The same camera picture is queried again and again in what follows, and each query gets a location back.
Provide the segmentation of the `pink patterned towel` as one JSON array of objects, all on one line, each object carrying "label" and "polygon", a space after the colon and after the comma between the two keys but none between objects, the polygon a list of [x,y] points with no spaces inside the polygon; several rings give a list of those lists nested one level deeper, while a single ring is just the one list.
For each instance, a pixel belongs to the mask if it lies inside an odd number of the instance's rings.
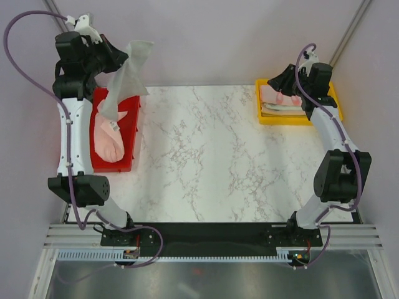
[{"label": "pink patterned towel", "polygon": [[275,91],[270,85],[260,86],[261,101],[272,105],[281,105],[287,107],[299,107],[302,104],[300,97],[293,95],[287,96],[281,92]]}]

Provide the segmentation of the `orange fox towel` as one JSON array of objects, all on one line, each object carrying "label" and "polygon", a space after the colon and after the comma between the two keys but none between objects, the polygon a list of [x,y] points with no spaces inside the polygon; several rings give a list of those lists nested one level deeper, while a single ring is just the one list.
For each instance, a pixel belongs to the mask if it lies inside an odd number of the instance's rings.
[{"label": "orange fox towel", "polygon": [[270,109],[262,109],[262,115],[270,115],[277,117],[300,117],[305,116],[305,112],[302,110],[270,110]]}]

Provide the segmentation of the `grey towel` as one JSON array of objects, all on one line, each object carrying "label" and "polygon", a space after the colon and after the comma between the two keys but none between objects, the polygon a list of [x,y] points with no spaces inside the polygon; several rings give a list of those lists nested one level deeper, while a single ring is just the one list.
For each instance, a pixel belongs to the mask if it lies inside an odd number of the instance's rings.
[{"label": "grey towel", "polygon": [[117,121],[120,102],[130,97],[148,95],[140,72],[152,47],[153,43],[145,40],[133,40],[127,45],[127,60],[107,84],[108,94],[99,110],[104,118]]}]

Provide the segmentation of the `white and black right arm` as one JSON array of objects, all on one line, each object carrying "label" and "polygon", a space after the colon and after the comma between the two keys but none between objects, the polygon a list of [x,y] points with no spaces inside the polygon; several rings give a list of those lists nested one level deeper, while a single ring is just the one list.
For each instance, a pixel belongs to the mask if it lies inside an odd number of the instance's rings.
[{"label": "white and black right arm", "polygon": [[293,213],[296,224],[285,230],[291,245],[300,245],[333,209],[356,210],[367,180],[372,158],[360,151],[341,122],[339,107],[329,95],[332,67],[316,62],[306,72],[290,64],[268,85],[283,95],[298,96],[307,119],[319,132],[326,154],[314,176],[314,193],[304,207]]}]

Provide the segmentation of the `mint green towel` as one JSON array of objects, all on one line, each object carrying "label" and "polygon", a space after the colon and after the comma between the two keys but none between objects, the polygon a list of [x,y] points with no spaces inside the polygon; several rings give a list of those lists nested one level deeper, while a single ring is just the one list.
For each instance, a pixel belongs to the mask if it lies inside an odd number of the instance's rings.
[{"label": "mint green towel", "polygon": [[275,105],[275,104],[269,104],[269,103],[263,103],[261,106],[263,108],[267,108],[269,110],[280,111],[280,112],[296,112],[296,113],[303,112],[301,106]]}]

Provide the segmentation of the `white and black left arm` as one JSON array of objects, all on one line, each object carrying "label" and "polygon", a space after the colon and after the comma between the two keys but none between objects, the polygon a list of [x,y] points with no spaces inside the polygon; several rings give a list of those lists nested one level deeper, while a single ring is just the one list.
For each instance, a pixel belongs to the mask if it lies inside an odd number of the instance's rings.
[{"label": "white and black left arm", "polygon": [[76,31],[55,37],[59,61],[52,89],[59,101],[61,152],[57,174],[47,180],[49,189],[70,204],[74,214],[87,208],[109,228],[122,245],[134,243],[137,232],[128,212],[110,197],[105,176],[94,173],[90,157],[90,117],[98,74],[117,71],[128,55],[116,49],[104,35],[96,42]]}]

